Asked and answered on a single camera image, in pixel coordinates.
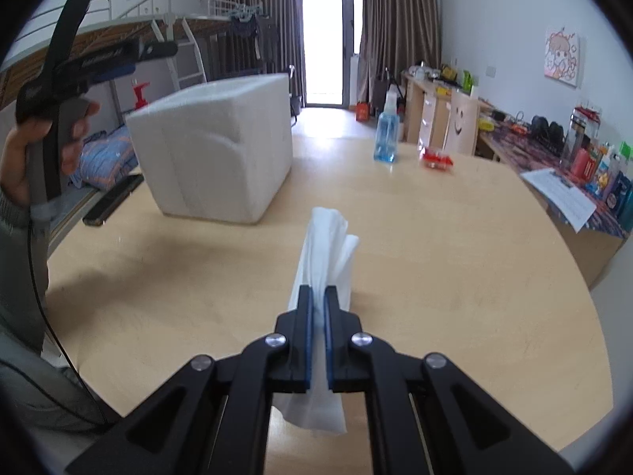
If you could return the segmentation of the grey jacket forearm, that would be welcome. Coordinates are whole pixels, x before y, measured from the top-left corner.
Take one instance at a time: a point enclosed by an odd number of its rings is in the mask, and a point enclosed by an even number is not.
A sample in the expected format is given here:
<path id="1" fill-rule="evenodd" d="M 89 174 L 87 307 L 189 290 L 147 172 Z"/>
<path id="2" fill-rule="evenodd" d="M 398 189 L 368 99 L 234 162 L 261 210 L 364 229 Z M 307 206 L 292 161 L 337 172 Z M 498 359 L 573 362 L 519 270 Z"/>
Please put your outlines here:
<path id="1" fill-rule="evenodd" d="M 105 432 L 117 417 L 98 405 L 70 368 L 42 357 L 49 227 L 1 193 L 1 390 L 29 426 Z"/>

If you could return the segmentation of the person's left hand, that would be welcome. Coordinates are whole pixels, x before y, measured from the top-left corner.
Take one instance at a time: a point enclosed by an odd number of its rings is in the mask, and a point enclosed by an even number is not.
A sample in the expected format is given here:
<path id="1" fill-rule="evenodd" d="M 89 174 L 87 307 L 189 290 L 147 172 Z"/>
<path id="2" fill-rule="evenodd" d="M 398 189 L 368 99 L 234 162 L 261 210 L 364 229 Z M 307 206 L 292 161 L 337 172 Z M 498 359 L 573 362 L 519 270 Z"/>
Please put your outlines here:
<path id="1" fill-rule="evenodd" d="M 98 115 L 100 109 L 99 102 L 90 101 L 85 116 L 74 122 L 72 141 L 63 147 L 61 153 L 63 175 L 71 175 L 78 168 L 83 139 L 90 130 L 90 118 Z M 31 146 L 42 142 L 52 125 L 50 120 L 32 118 L 15 125 L 6 136 L 1 156 L 1 189 L 19 207 L 30 206 L 28 166 Z"/>

